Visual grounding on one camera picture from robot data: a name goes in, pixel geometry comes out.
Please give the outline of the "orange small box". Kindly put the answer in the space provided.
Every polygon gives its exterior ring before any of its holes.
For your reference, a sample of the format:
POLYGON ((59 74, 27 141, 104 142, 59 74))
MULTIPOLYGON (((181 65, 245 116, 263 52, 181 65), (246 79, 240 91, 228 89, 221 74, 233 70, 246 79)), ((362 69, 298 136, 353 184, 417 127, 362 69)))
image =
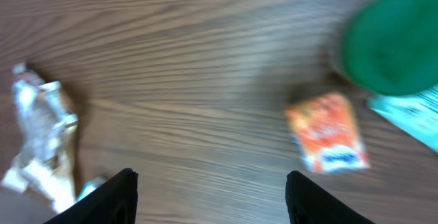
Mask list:
POLYGON ((329 174, 370 167, 355 112, 341 93, 291 105, 285 115, 308 171, 329 174))

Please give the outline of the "snack bag brown white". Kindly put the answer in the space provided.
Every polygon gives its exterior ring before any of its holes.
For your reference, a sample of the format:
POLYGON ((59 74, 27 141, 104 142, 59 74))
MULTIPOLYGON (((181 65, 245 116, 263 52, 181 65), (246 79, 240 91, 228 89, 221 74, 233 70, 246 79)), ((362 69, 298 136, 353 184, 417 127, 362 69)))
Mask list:
POLYGON ((76 202, 74 138, 79 119, 59 81, 46 82, 24 63, 12 74, 23 146, 1 185, 19 193, 38 192, 59 214, 76 202))

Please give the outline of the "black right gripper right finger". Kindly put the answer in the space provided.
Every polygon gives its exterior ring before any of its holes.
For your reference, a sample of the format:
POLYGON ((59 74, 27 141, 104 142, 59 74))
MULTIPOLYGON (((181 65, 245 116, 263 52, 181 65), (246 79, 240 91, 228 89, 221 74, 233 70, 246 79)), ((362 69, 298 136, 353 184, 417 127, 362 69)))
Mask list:
POLYGON ((291 224, 374 224, 303 175, 287 175, 285 202, 291 224))

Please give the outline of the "teal Kleenex tissue pack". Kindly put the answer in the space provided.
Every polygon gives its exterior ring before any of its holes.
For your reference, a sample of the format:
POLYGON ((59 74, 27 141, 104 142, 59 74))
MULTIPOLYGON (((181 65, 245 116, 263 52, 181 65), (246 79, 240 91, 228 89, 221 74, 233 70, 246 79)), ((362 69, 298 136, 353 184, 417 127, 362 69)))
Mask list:
POLYGON ((90 193, 95 191, 99 186, 107 181, 105 177, 98 176, 89 182, 84 184, 82 191, 79 193, 77 201, 81 201, 83 198, 87 197, 90 193))

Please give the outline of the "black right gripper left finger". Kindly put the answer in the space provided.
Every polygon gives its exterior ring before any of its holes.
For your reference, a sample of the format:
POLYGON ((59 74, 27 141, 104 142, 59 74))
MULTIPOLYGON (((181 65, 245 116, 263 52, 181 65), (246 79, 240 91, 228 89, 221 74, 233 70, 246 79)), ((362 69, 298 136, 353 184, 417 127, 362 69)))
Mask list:
POLYGON ((125 168, 44 224, 134 224, 137 204, 138 174, 125 168))

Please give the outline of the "green lid jar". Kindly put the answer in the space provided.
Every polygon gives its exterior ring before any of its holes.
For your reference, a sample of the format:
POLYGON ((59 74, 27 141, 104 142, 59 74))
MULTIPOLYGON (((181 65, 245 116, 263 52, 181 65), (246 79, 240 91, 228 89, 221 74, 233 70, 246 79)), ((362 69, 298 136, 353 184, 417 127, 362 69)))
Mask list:
POLYGON ((333 68, 380 95, 437 85, 437 0, 374 0, 342 27, 333 68))

